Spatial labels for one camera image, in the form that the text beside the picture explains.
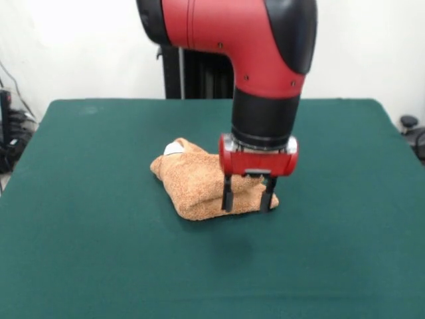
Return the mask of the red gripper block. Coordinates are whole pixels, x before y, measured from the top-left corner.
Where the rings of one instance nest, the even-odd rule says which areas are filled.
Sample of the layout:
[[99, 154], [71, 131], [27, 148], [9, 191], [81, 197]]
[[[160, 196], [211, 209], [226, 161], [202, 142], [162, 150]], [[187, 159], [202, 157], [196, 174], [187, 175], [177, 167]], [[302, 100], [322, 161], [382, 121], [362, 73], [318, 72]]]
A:
[[265, 190], [262, 192], [260, 212], [269, 212], [277, 177], [289, 176], [298, 162], [298, 141], [290, 136], [284, 148], [261, 151], [245, 148], [231, 134], [222, 134], [218, 142], [219, 162], [224, 176], [222, 210], [232, 211], [234, 194], [232, 175], [263, 175]]

